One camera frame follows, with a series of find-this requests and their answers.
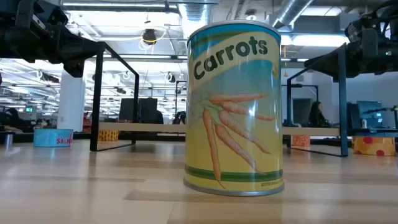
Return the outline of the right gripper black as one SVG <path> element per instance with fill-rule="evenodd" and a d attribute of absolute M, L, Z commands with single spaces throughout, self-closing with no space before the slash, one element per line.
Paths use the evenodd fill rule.
<path fill-rule="evenodd" d="M 379 47 L 377 42 L 366 42 L 364 47 L 361 42 L 353 42 L 347 45 L 347 76 L 357 77 L 363 73 L 373 73 L 380 75 L 382 70 L 377 64 L 377 56 Z M 338 78 L 338 66 L 327 63 L 314 64 L 315 62 L 325 62 L 331 60 L 338 55 L 338 49 L 331 52 L 310 58 L 304 61 L 305 67 L 309 67 L 314 71 L 318 71 L 333 78 Z"/>

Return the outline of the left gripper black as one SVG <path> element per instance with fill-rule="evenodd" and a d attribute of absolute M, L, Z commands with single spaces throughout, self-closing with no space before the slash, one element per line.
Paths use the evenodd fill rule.
<path fill-rule="evenodd" d="M 50 26 L 46 30 L 31 24 L 30 30 L 34 35 L 34 43 L 29 60 L 63 61 L 63 69 L 74 78 L 83 77 L 87 59 L 104 52 L 99 42 L 76 35 L 64 26 Z"/>

